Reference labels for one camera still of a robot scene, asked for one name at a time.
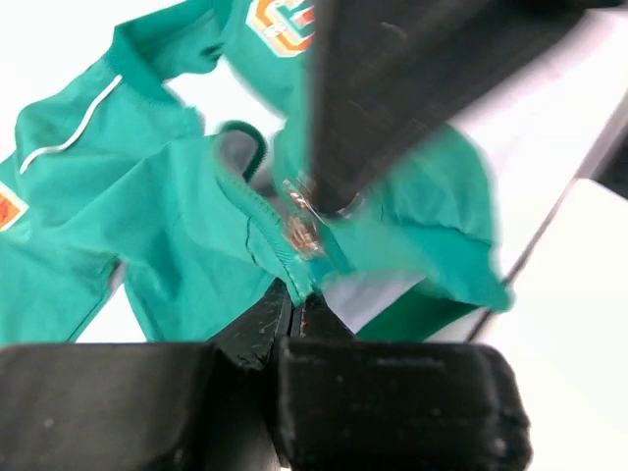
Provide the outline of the green zip jacket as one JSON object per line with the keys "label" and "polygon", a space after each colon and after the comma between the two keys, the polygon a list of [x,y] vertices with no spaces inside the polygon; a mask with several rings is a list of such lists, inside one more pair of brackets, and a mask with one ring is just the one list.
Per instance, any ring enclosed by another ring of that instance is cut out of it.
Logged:
{"label": "green zip jacket", "polygon": [[118,25],[26,106],[1,165],[1,341],[74,341],[123,266],[148,340],[205,340],[282,281],[368,340],[506,309],[488,171],[444,127],[347,218],[298,209],[309,1],[186,1]]}

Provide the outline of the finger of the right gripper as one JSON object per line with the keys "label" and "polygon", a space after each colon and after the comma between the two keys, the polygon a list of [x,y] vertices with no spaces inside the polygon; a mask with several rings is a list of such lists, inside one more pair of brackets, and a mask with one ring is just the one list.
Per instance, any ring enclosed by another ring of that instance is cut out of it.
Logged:
{"label": "finger of the right gripper", "polygon": [[310,200],[343,213],[442,123],[546,52],[585,1],[318,1]]}

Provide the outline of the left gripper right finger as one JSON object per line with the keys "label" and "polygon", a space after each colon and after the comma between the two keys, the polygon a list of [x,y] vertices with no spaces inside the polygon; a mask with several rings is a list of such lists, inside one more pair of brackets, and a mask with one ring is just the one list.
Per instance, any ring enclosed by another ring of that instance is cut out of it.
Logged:
{"label": "left gripper right finger", "polygon": [[515,374],[473,343],[358,340],[313,296],[272,353],[272,431],[294,470],[524,470]]}

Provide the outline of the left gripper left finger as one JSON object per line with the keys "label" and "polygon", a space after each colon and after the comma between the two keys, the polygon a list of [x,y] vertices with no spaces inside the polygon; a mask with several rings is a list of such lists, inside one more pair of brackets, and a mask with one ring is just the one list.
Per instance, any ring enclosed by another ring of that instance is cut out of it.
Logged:
{"label": "left gripper left finger", "polygon": [[291,317],[273,282],[202,342],[1,351],[5,470],[277,470],[260,376]]}

